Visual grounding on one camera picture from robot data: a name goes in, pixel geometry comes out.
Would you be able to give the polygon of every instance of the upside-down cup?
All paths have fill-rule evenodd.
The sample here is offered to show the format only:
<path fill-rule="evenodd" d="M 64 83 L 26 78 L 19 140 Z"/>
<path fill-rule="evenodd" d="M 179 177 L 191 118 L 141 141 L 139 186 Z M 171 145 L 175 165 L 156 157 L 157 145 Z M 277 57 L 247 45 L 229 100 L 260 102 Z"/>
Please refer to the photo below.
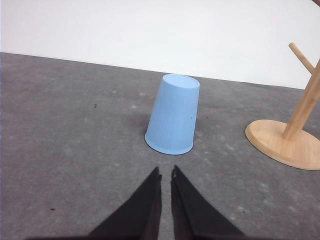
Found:
<path fill-rule="evenodd" d="M 194 145 L 200 83 L 192 77 L 167 74 L 153 105 L 144 139 L 154 150 L 170 155 Z"/>

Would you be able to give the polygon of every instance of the wooden mug stand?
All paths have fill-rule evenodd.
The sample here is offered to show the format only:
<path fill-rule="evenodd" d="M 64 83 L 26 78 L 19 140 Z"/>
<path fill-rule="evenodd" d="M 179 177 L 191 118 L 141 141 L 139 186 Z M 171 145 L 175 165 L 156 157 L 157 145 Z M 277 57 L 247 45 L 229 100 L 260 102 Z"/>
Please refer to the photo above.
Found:
<path fill-rule="evenodd" d="M 302 128 L 320 97 L 320 59 L 314 67 L 292 42 L 289 47 L 311 78 L 288 124 L 261 119 L 245 129 L 248 140 L 267 156 L 283 164 L 305 170 L 320 170 L 320 140 Z"/>

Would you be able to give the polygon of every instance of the gray floor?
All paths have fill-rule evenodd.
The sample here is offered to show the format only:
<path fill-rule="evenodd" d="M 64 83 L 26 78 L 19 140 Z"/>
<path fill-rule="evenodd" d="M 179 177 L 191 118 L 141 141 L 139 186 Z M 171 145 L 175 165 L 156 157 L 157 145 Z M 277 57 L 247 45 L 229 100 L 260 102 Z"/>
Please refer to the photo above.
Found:
<path fill-rule="evenodd" d="M 144 141 L 162 75 L 1 53 L 3 240 L 85 235 L 155 166 L 163 175 L 159 239 L 171 240 L 174 165 L 247 235 L 320 238 L 320 171 L 274 161 L 244 133 L 257 119 L 287 122 L 302 91 L 196 77 L 194 147 L 172 156 Z M 318 104 L 304 129 L 320 137 L 319 120 Z"/>

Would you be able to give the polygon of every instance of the wooden stand base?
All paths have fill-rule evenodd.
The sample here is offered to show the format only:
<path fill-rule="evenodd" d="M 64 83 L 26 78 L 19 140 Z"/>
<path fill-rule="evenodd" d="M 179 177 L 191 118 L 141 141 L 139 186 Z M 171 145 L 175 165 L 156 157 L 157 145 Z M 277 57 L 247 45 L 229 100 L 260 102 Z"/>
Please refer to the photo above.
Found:
<path fill-rule="evenodd" d="M 320 170 L 320 140 L 304 130 L 295 141 L 285 140 L 282 134 L 287 124 L 261 119 L 245 129 L 248 140 L 261 152 L 283 164 L 305 170 Z"/>

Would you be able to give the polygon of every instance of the white wall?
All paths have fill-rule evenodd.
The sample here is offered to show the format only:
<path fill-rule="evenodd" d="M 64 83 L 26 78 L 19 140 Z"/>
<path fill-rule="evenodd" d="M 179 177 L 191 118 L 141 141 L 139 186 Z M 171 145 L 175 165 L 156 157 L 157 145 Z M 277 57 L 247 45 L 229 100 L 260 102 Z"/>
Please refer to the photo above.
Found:
<path fill-rule="evenodd" d="M 1 0 L 1 50 L 304 88 L 316 65 L 311 0 Z"/>

